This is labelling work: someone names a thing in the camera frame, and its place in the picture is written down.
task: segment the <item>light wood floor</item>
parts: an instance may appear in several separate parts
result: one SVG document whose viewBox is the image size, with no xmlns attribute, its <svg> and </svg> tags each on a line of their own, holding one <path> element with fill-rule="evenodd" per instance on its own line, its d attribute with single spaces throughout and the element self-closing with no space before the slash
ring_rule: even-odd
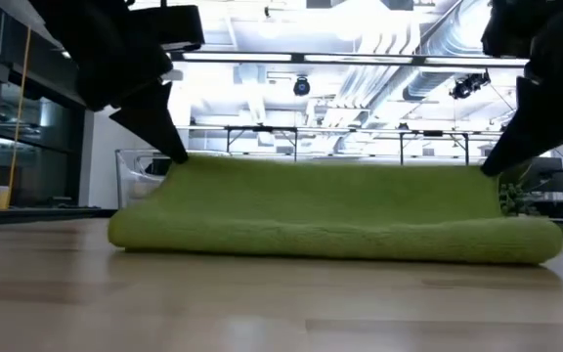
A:
<svg viewBox="0 0 563 352">
<path fill-rule="evenodd" d="M 134 254 L 106 226 L 0 227 L 0 352 L 563 352 L 563 255 L 509 268 Z"/>
</svg>

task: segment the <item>yellow cord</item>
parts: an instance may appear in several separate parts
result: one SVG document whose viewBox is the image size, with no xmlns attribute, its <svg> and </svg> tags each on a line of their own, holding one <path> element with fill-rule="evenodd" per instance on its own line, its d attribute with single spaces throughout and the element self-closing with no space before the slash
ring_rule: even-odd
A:
<svg viewBox="0 0 563 352">
<path fill-rule="evenodd" d="M 21 127 L 21 116 L 23 109 L 23 94 L 25 93 L 25 81 L 27 79 L 27 62 L 29 57 L 29 43 L 31 42 L 31 27 L 27 27 L 27 40 L 25 40 L 25 56 L 23 58 L 23 74 L 21 77 L 21 94 L 19 96 L 19 110 L 17 111 L 17 126 L 15 127 L 15 143 L 12 151 L 12 163 L 10 164 L 10 182 L 8 183 L 8 195 L 12 194 L 12 185 L 15 180 L 15 166 L 17 164 L 17 141 L 19 140 L 19 129 Z"/>
</svg>

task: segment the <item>ductwork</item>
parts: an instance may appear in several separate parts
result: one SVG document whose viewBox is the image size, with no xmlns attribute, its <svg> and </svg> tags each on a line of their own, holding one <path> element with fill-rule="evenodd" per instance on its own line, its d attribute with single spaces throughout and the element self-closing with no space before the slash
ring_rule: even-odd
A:
<svg viewBox="0 0 563 352">
<path fill-rule="evenodd" d="M 487 0 L 463 0 L 415 53 L 427 56 L 481 55 L 481 35 L 485 19 L 489 16 Z M 377 110 L 383 102 L 398 92 L 403 94 L 402 98 L 405 100 L 423 100 L 453 75 L 453 72 L 428 72 L 411 66 L 401 67 L 375 97 L 370 108 Z"/>
</svg>

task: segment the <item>microfiber towel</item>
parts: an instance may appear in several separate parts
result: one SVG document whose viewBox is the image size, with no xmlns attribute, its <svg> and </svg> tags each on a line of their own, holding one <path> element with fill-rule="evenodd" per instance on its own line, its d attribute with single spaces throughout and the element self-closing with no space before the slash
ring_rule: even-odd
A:
<svg viewBox="0 0 563 352">
<path fill-rule="evenodd" d="M 563 243 L 548 220 L 503 218 L 497 180 L 477 167 L 210 156 L 173 167 L 108 236 L 131 249 L 510 264 Z"/>
</svg>

